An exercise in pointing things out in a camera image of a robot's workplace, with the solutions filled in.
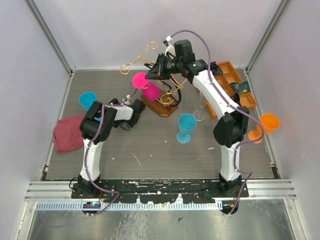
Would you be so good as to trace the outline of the pink wine glass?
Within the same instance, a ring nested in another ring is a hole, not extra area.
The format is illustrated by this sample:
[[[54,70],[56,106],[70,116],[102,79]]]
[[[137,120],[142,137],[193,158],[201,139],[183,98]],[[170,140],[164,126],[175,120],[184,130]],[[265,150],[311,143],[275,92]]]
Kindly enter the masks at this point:
[[[155,101],[160,96],[160,88],[146,78],[146,73],[138,72],[132,78],[132,85],[136,89],[141,89],[142,94],[148,101]]]

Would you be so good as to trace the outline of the gold wire glass rack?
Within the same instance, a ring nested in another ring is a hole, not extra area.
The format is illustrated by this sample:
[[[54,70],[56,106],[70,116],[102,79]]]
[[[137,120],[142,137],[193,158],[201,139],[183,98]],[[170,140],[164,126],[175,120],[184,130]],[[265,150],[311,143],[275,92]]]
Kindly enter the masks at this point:
[[[149,42],[146,46],[145,52],[138,56],[132,63],[124,64],[120,67],[119,71],[123,75],[127,75],[130,72],[130,66],[136,62],[144,63],[144,65],[151,69],[154,66],[154,62],[144,59],[149,49],[155,50],[158,48],[158,44],[155,42]],[[160,96],[155,101],[149,101],[141,94],[142,102],[149,107],[152,111],[161,117],[169,117],[178,109],[178,105],[182,100],[181,89],[187,80],[182,82],[177,81],[173,76],[170,76],[169,80],[158,80],[156,84],[160,88]]]

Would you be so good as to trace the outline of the blue wine glass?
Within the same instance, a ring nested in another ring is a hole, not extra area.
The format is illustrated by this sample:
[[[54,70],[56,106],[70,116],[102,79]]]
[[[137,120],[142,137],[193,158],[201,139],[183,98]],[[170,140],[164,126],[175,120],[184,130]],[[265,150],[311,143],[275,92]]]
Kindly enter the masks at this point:
[[[78,98],[79,104],[85,111],[88,111],[92,104],[97,100],[97,96],[94,92],[84,92]]]
[[[196,118],[189,113],[184,113],[178,118],[178,133],[176,139],[181,144],[187,144],[191,140],[191,134],[193,133],[197,125]]]

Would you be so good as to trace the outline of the clear wine glass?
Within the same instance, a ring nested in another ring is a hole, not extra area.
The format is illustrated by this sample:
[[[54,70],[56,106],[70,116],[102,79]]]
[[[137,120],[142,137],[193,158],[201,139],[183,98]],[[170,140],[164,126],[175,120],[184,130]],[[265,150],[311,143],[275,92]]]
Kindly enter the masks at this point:
[[[192,114],[197,122],[203,121],[205,119],[204,107],[205,97],[201,92],[199,92],[197,108]]]

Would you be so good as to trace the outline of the orange wine glass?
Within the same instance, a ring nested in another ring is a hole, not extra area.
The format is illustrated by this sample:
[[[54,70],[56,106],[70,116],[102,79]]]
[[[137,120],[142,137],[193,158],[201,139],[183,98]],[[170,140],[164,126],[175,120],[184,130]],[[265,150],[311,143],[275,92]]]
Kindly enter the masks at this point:
[[[263,141],[263,131],[264,134],[268,135],[275,130],[277,130],[280,127],[280,120],[277,116],[275,116],[272,113],[265,113],[261,116],[259,120],[260,124],[263,126],[263,128],[260,127],[260,125],[256,125],[256,130],[251,130],[248,133],[248,138],[250,141],[254,141],[255,144],[259,144]]]

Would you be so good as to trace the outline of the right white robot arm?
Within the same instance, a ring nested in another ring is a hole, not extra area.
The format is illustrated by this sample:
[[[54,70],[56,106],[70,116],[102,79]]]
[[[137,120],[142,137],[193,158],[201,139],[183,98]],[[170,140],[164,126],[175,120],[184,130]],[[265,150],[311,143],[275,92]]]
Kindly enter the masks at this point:
[[[213,107],[218,122],[213,136],[221,149],[219,191],[231,197],[242,185],[242,176],[237,168],[238,150],[247,133],[249,110],[234,102],[214,79],[210,65],[197,60],[189,40],[170,44],[164,40],[165,53],[160,53],[153,67],[146,74],[148,80],[168,80],[173,74],[181,74],[198,89]]]

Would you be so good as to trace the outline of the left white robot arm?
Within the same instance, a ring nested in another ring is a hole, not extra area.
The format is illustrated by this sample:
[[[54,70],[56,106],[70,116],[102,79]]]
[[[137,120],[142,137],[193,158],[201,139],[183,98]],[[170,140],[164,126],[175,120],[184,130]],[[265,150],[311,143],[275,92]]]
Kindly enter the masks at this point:
[[[84,154],[75,190],[83,192],[88,198],[99,195],[100,160],[105,141],[112,128],[117,128],[122,123],[127,124],[128,130],[133,128],[145,108],[146,105],[139,99],[132,104],[119,103],[116,98],[109,103],[93,102],[79,126]]]

